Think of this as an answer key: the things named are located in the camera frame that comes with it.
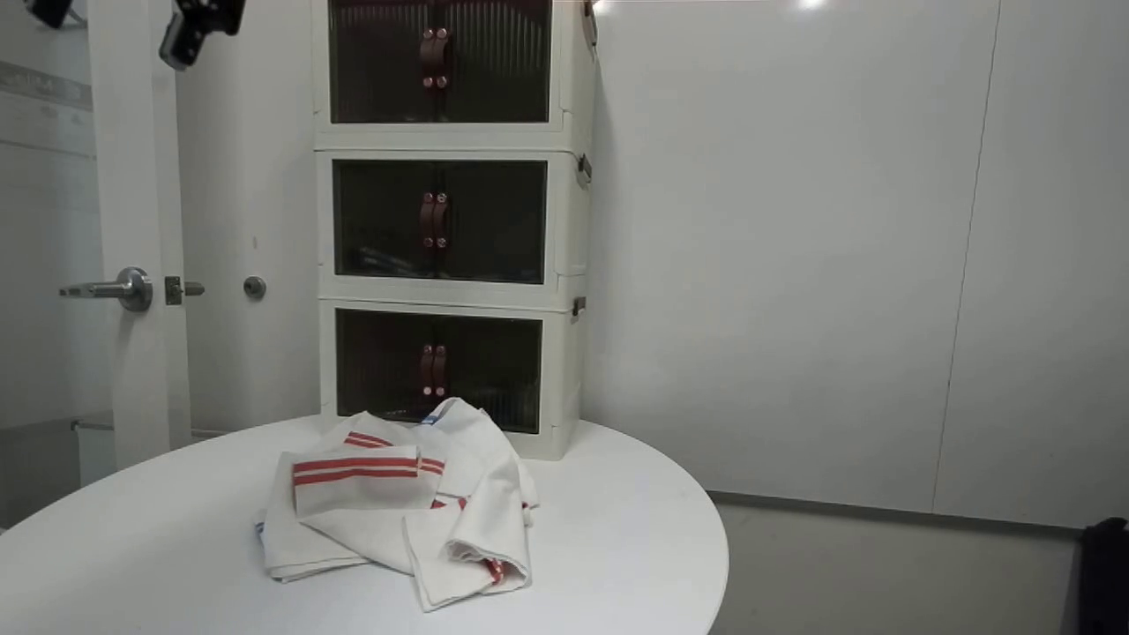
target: white towel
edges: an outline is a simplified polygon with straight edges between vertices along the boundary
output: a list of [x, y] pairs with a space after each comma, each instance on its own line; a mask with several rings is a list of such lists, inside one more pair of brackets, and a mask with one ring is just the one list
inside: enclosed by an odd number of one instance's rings
[[278, 467], [270, 573], [301, 580], [373, 561], [415, 575], [425, 609], [440, 609], [533, 581], [533, 509], [537, 482], [485, 409], [447, 397], [421, 428], [361, 414], [315, 456]]
[[293, 497], [288, 497], [288, 473], [293, 473], [288, 467], [293, 460], [281, 456], [277, 470], [277, 486], [260, 520], [266, 573], [278, 581], [288, 581], [319, 573], [364, 564], [361, 553], [295, 521]]

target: white door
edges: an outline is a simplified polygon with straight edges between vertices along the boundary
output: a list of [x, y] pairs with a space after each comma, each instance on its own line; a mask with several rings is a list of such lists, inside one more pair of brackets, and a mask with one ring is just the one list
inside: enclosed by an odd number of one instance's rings
[[49, 31], [0, 3], [0, 526], [186, 440], [173, 3], [74, 9]]

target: shelf unit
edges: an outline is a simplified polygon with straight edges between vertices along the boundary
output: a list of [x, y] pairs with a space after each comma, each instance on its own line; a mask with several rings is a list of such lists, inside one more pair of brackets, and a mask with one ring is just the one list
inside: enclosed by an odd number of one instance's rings
[[598, 29], [585, 0], [315, 0], [320, 409], [579, 417]]

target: cloth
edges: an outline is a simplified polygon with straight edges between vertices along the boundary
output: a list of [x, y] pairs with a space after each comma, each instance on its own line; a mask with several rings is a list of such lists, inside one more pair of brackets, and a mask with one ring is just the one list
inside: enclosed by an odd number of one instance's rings
[[425, 609], [533, 581], [537, 482], [499, 424], [462, 397], [421, 428], [344, 421], [278, 462], [260, 542], [272, 580], [380, 564], [415, 580]]

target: table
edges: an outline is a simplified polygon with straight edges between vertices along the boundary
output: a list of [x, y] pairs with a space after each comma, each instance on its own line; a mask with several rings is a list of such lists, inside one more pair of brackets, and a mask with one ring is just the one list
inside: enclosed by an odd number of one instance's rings
[[533, 588], [425, 614], [380, 568], [272, 581], [253, 540], [278, 451], [319, 417], [191, 444], [92, 482], [0, 536], [11, 635], [707, 635], [731, 553], [707, 490], [659, 451], [582, 424], [530, 462], [542, 509]]

